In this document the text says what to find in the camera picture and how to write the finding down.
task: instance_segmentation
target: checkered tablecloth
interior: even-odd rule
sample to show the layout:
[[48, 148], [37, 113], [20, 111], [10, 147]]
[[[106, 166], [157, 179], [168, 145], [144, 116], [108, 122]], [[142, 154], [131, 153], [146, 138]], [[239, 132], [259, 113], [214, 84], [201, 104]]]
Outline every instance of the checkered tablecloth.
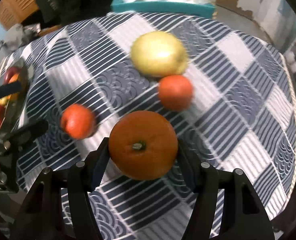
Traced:
[[[163, 108], [157, 82], [129, 58], [140, 35], [176, 35], [190, 57], [185, 76], [194, 86], [191, 107]], [[286, 206], [296, 180], [296, 98], [283, 57], [271, 45], [222, 23], [166, 13], [125, 13], [85, 20], [19, 49], [34, 76], [17, 126], [39, 117], [49, 130], [18, 160], [18, 182], [29, 190], [46, 166], [70, 167], [96, 150], [119, 118], [137, 110], [162, 114], [199, 157], [218, 169], [244, 170], [270, 219]], [[62, 112], [79, 103], [96, 113], [98, 130], [75, 141], [62, 132]], [[110, 160], [101, 185], [89, 194], [105, 239], [181, 239], [196, 201], [177, 164], [163, 178], [135, 181]], [[67, 190], [64, 220], [71, 224]], [[212, 236], [219, 231], [223, 190], [218, 192]]]

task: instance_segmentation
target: gray floor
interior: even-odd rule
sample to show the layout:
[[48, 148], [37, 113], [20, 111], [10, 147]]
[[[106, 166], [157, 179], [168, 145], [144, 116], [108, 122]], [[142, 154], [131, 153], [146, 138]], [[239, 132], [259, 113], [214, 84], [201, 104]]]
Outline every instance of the gray floor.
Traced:
[[270, 43], [270, 38], [264, 31], [261, 30], [257, 23], [218, 5], [216, 5], [216, 11], [217, 21], [225, 23], [227, 26], [234, 30], [240, 30], [244, 33], [255, 36], [262, 39], [263, 41]]

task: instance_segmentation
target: blue and white patterned tablecloth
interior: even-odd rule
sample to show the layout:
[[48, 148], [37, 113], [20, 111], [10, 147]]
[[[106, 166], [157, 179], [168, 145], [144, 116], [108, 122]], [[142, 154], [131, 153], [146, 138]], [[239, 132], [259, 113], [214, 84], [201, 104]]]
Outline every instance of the blue and white patterned tablecloth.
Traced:
[[[140, 75], [129, 59], [133, 41], [154, 30], [176, 35], [190, 56], [184, 75], [195, 98], [181, 113], [162, 107], [157, 82]], [[20, 57], [33, 65], [34, 76], [18, 126], [39, 117], [49, 122], [48, 132], [19, 158], [22, 188], [28, 190], [46, 166], [64, 169], [84, 159], [125, 114], [149, 110], [167, 118], [202, 160], [218, 169], [243, 169], [270, 219], [285, 208], [296, 181], [296, 98], [273, 46], [210, 19], [126, 13], [66, 26], [16, 51], [4, 68]], [[96, 113], [99, 127], [91, 138], [75, 141], [60, 130], [60, 116], [73, 103]], [[176, 164], [163, 178], [135, 181], [112, 161], [89, 197], [105, 239], [180, 239], [196, 200]], [[62, 207], [71, 224], [66, 189]], [[220, 190], [212, 236], [222, 207]]]

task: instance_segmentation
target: teal tray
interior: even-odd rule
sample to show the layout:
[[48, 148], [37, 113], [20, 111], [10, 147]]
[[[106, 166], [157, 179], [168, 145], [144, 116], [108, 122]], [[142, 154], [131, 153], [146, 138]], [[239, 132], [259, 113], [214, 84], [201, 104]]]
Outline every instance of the teal tray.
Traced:
[[211, 19], [215, 12], [215, 6], [210, 3], [200, 5], [166, 1], [135, 1], [124, 3], [123, 0], [113, 0], [111, 9], [117, 13], [126, 11], [184, 13], [208, 19]]

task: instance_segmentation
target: small orange fruit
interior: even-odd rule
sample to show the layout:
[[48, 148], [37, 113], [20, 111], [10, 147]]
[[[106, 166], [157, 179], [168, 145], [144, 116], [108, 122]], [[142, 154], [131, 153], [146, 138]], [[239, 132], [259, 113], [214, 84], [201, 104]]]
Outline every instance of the small orange fruit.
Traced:
[[76, 140], [82, 140], [95, 131], [95, 115], [86, 107], [72, 104], [63, 112], [61, 128]]
[[165, 108], [179, 112], [189, 107], [193, 88], [184, 76], [164, 77], [159, 81], [158, 97]]
[[137, 111], [127, 114], [109, 136], [110, 158], [128, 177], [157, 179], [173, 166], [178, 140], [171, 124], [160, 114]]
[[[9, 84], [12, 83], [12, 82], [16, 82], [16, 81], [20, 81], [20, 78], [19, 78], [19, 74], [14, 74], [10, 80], [9, 80]], [[16, 101], [18, 99], [18, 96], [19, 96], [19, 92], [17, 93], [14, 93], [14, 94], [11, 94], [11, 95], [8, 95], [7, 96], [7, 99], [11, 99], [11, 101]]]

